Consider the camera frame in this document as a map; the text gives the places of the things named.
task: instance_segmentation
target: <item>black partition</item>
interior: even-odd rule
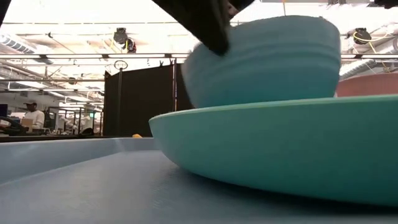
[[[182,78],[181,64],[177,64],[176,66],[175,77],[177,82],[177,111],[193,109]]]
[[[152,117],[175,110],[192,109],[179,64],[123,71],[120,108],[119,76],[119,73],[105,73],[105,136],[131,137],[133,134],[140,134],[151,137],[148,120]]]

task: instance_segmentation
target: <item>plate rim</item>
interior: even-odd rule
[[[154,116],[149,122],[166,118],[169,116],[178,116],[182,114],[196,114],[196,113],[210,113],[214,111],[231,111],[231,110],[245,110],[256,108],[275,108],[285,106],[303,106],[303,105],[327,105],[327,104],[342,104],[342,103],[372,103],[375,101],[395,101],[398,100],[398,94],[393,95],[371,95],[371,96],[344,96],[344,97],[328,97],[328,98],[312,98],[301,100],[283,100],[283,101],[269,101],[258,103],[243,103],[236,105],[212,106],[207,108],[197,108],[184,111],[170,112]]]

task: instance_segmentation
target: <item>ceiling light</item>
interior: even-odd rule
[[[21,85],[25,85],[25,86],[34,87],[34,88],[45,88],[45,87],[48,87],[48,86],[43,85],[43,84],[38,83],[38,82],[29,82],[29,81],[25,82],[25,81],[23,81],[23,82],[16,82],[16,83],[21,84]]]
[[[68,103],[68,105],[104,105],[104,103],[100,103],[100,102],[92,102],[92,103],[76,102],[76,103]]]
[[[36,59],[40,58],[39,55],[29,55],[29,54],[0,54],[1,59]]]
[[[379,59],[379,58],[384,58],[384,59],[397,59],[398,55],[396,54],[367,54],[367,55],[362,55],[362,58],[370,58],[370,59]]]
[[[184,63],[185,58],[177,58],[177,63]]]
[[[8,91],[40,91],[38,89],[7,89]]]
[[[82,106],[82,104],[86,104],[86,103],[75,103],[75,102],[73,102],[73,103],[63,103],[63,102],[60,102],[58,105],[59,106],[62,106],[62,107],[77,107],[77,108],[81,108],[81,106]]]
[[[68,98],[76,100],[76,101],[82,101],[82,102],[90,101],[89,99],[84,98],[82,96],[68,96]]]
[[[64,111],[64,110],[60,110],[60,111],[58,111],[58,114],[60,114],[60,115],[64,115],[64,114],[75,114],[75,112],[73,112],[73,111]]]
[[[104,90],[100,90],[100,89],[79,89],[76,91],[104,91]]]
[[[59,93],[56,93],[56,92],[50,91],[49,93],[50,93],[50,94],[53,94],[54,96],[65,97],[64,95],[59,94]]]
[[[109,58],[165,58],[165,54],[109,54]]]
[[[172,54],[172,58],[187,58],[188,54]]]
[[[53,54],[47,55],[47,58],[102,58],[101,54]]]
[[[67,108],[67,107],[62,107],[62,109],[68,110],[68,111],[78,111],[78,110],[80,110],[80,108]]]
[[[43,91],[75,91],[72,89],[43,89]]]
[[[341,59],[353,59],[355,57],[356,57],[355,54],[342,54],[341,55]]]

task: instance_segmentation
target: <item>teal bowl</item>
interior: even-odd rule
[[[284,16],[232,27],[219,57],[199,45],[183,79],[196,108],[333,97],[341,62],[340,33],[317,17]]]
[[[398,206],[398,95],[220,106],[156,116],[157,147],[254,189]]]

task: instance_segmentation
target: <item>man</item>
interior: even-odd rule
[[[43,128],[44,124],[44,113],[37,110],[37,103],[31,101],[30,103],[25,103],[28,112],[25,114],[25,119],[33,120],[34,128]]]

